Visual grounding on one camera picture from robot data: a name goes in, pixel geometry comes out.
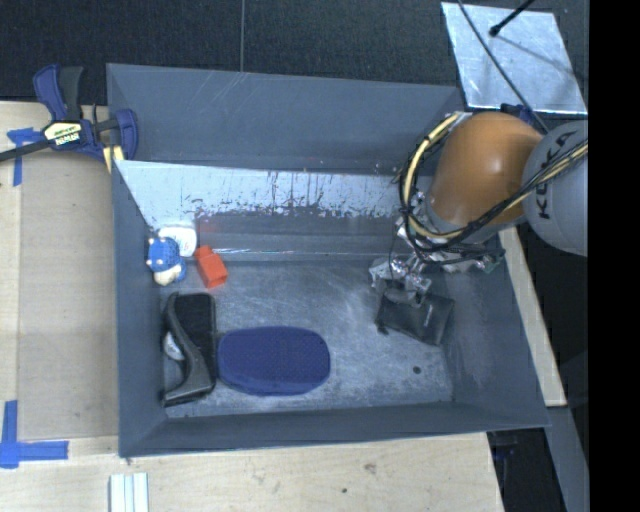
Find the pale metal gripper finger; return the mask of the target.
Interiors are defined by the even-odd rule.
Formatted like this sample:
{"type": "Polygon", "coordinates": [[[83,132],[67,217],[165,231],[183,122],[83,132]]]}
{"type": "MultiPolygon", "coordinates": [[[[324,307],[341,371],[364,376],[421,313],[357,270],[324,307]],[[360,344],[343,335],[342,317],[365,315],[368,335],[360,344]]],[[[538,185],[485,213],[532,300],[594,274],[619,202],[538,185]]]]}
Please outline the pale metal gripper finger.
{"type": "Polygon", "coordinates": [[[432,280],[422,274],[409,273],[404,277],[405,303],[420,305],[432,286],[432,280]]]}
{"type": "Polygon", "coordinates": [[[375,259],[368,271],[371,277],[371,286],[381,297],[392,302],[400,301],[400,281],[396,276],[392,259],[375,259]]]}

